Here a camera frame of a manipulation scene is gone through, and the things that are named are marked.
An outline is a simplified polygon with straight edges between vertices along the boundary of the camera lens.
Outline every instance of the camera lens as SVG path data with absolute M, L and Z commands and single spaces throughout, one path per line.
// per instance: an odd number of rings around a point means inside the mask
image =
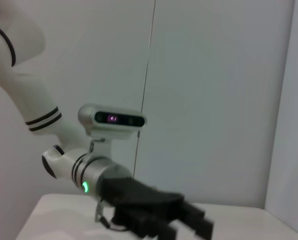
M 132 117 L 128 119 L 128 124 L 134 126 L 134 119 Z
M 116 124 L 118 121 L 118 117 L 114 115 L 108 115 L 108 123 Z
M 102 123 L 104 120 L 104 116 L 101 113 L 96 113 L 95 114 L 95 121 L 97 121 L 98 123 Z

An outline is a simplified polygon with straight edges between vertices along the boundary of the panel seam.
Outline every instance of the panel seam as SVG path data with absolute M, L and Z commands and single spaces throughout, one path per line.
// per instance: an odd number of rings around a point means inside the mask
M 142 92 L 141 112 L 143 112 L 144 94 L 145 94 L 145 87 L 146 87 L 147 76 L 148 76 L 149 55 L 150 55 L 152 33 L 153 33 L 153 24 L 154 24 L 154 16 L 155 16 L 155 6 L 156 6 L 156 0 L 154 0 L 154 5 L 153 5 L 152 22 L 151 22 L 151 29 L 150 29 L 150 36 L 149 36 L 149 46 L 148 46 L 148 52 L 147 52 L 147 61 L 146 61 L 146 68 L 145 68 L 145 75 L 144 75 L 144 85 L 143 85 L 143 92 Z M 138 132 L 137 147 L 135 149 L 135 161 L 134 161 L 133 177 L 135 176 L 135 169 L 136 169 L 136 165 L 137 165 L 139 140 L 140 140 L 140 132 Z

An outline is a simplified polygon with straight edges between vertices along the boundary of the green led light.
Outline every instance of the green led light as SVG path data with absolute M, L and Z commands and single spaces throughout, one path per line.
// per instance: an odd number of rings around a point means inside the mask
M 84 187 L 84 192 L 87 193 L 89 191 L 89 187 L 88 187 L 88 184 L 87 182 L 85 181 L 82 186 Z

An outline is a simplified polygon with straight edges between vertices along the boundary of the white wall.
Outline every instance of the white wall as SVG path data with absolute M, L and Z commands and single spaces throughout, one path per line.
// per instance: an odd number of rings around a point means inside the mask
M 135 176 L 264 207 L 292 0 L 158 0 Z
M 294 8 L 265 208 L 298 231 L 298 0 Z
M 19 71 L 36 72 L 63 116 L 78 124 L 84 103 L 140 110 L 153 0 L 17 0 L 44 29 L 46 51 Z M 0 89 L 0 240 L 15 239 L 41 195 L 78 193 L 51 178 L 41 154 L 57 141 L 30 134 Z M 137 138 L 114 158 L 133 170 Z

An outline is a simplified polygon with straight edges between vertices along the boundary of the robotic hand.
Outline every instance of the robotic hand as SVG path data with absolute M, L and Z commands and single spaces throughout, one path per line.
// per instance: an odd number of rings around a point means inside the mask
M 43 153 L 42 162 L 54 178 L 70 179 L 98 201 L 95 221 L 114 231 L 132 231 L 140 238 L 175 240 L 169 223 L 180 220 L 201 238 L 210 240 L 213 223 L 184 196 L 154 190 L 132 178 L 132 173 L 111 159 L 111 141 L 140 131 L 146 119 L 140 112 L 86 104 L 79 121 L 86 134 L 65 121 L 58 107 L 33 75 L 19 74 L 13 66 L 44 50 L 42 30 L 10 0 L 0 0 L 0 87 L 10 96 L 29 130 L 56 135 L 60 144 Z M 112 224 L 103 206 L 115 207 Z

